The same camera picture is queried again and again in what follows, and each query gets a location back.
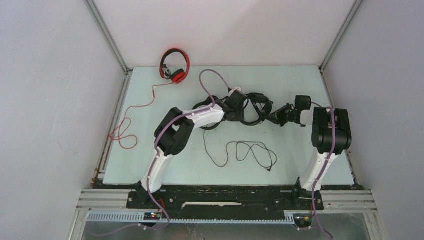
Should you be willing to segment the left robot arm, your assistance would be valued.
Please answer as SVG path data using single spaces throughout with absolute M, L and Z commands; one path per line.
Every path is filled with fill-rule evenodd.
M 185 149 L 193 131 L 207 125 L 217 127 L 221 122 L 243 121 L 247 100 L 248 96 L 236 89 L 223 99 L 209 96 L 191 110 L 177 107 L 169 110 L 154 132 L 155 154 L 145 176 L 136 185 L 138 201 L 145 208 L 156 206 L 156 192 L 162 187 L 167 168 L 173 157 Z

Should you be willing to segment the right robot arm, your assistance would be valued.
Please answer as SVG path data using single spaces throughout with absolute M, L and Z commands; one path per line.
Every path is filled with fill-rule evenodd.
M 267 116 L 267 120 L 283 127 L 295 123 L 311 126 L 313 152 L 305 172 L 297 179 L 291 193 L 291 204 L 304 209 L 316 201 L 317 192 L 334 160 L 352 143 L 349 113 L 346 109 L 322 107 L 310 96 L 297 95 L 295 103 L 286 104 Z

